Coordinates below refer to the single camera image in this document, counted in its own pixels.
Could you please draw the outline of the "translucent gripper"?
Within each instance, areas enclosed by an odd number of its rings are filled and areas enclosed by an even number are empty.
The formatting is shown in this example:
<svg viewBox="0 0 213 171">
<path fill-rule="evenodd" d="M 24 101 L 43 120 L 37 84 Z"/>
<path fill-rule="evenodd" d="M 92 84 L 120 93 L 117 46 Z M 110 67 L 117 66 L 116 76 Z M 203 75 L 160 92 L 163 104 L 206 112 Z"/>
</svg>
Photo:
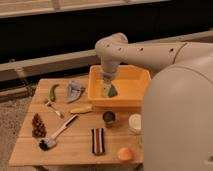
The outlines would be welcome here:
<svg viewBox="0 0 213 171">
<path fill-rule="evenodd" d="M 103 79 L 103 82 L 101 85 L 101 96 L 104 98 L 111 98 L 108 96 L 108 92 L 110 87 L 113 85 L 112 81 L 115 78 L 115 74 L 110 72 L 105 72 L 105 71 L 102 71 L 101 74 Z"/>
</svg>

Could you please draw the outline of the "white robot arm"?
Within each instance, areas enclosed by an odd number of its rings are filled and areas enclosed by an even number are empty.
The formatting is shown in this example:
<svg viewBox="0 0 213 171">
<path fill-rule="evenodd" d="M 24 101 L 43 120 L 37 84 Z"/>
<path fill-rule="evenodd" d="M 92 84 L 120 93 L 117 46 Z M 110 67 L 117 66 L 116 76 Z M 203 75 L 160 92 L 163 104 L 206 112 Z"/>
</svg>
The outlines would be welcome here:
<svg viewBox="0 0 213 171">
<path fill-rule="evenodd" d="M 122 33 L 95 44 L 102 78 L 120 63 L 154 73 L 142 104 L 144 171 L 213 171 L 213 43 L 132 43 Z"/>
</svg>

